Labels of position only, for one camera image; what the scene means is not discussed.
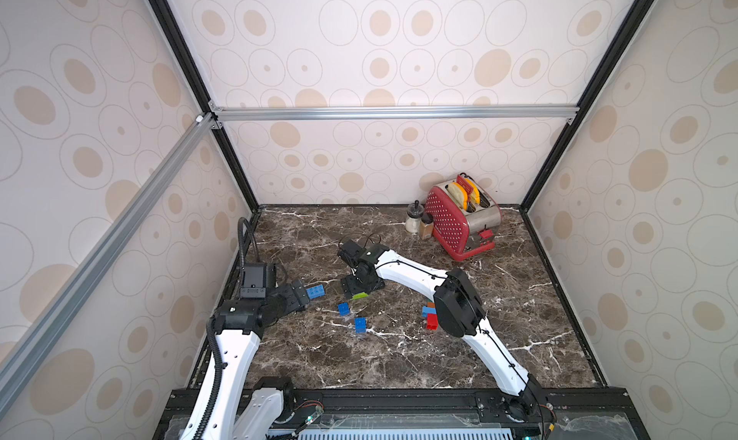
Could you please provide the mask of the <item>red 2x2 lego brick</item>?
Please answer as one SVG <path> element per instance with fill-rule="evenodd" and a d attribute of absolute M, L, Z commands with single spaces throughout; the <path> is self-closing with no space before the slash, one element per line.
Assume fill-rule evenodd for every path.
<path fill-rule="evenodd" d="M 437 330 L 438 329 L 438 318 L 435 314 L 428 314 L 426 316 L 426 329 Z"/>

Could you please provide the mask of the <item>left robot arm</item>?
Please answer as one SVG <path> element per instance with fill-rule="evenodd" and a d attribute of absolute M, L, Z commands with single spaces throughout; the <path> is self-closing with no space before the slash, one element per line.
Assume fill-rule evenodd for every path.
<path fill-rule="evenodd" d="M 265 330 L 303 310 L 307 292 L 300 282 L 277 284 L 273 263 L 239 267 L 234 291 L 236 297 L 221 303 L 207 323 L 211 361 L 183 439 L 265 439 L 286 407 L 286 390 L 267 386 L 238 411 Z"/>

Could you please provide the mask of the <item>light blue 2x4 lego brick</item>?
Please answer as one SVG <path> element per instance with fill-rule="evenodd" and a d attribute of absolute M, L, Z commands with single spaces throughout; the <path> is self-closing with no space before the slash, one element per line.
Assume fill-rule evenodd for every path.
<path fill-rule="evenodd" d="M 422 307 L 422 316 L 427 317 L 428 315 L 436 315 L 436 309 L 432 305 L 424 305 Z"/>
<path fill-rule="evenodd" d="M 322 284 L 307 288 L 306 293 L 311 301 L 314 301 L 326 295 L 325 288 Z"/>

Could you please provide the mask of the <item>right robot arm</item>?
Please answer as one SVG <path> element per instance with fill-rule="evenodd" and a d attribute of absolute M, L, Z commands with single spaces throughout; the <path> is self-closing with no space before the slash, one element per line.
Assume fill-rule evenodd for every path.
<path fill-rule="evenodd" d="M 523 422 L 543 415 L 548 400 L 542 387 L 495 334 L 482 299 L 463 270 L 432 268 L 385 245 L 363 247 L 352 240 L 340 243 L 337 255 L 351 270 L 341 280 L 346 298 L 370 295 L 389 280 L 432 300 L 440 328 L 463 340 L 492 374 L 509 417 Z"/>

